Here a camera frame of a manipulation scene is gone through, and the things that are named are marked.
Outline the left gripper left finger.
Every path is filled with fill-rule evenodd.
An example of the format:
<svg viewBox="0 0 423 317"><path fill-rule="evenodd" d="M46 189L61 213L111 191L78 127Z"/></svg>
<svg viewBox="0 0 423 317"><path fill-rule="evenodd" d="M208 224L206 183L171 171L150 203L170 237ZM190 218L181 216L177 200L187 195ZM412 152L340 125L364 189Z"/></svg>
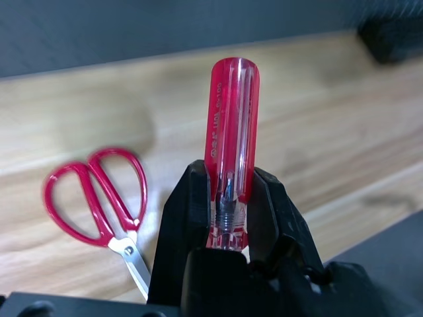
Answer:
<svg viewBox="0 0 423 317"><path fill-rule="evenodd" d="M190 163L163 207L149 304L179 304L189 253L206 246L210 180L203 160Z"/></svg>

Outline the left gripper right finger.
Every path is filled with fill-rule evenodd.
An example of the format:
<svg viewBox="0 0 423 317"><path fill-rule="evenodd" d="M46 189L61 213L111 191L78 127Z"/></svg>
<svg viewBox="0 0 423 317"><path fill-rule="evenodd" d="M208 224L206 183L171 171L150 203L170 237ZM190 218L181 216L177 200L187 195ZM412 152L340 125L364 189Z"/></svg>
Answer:
<svg viewBox="0 0 423 317"><path fill-rule="evenodd" d="M247 205L250 260L274 274L291 260L316 284L330 283L311 231L284 185L269 172L254 169Z"/></svg>

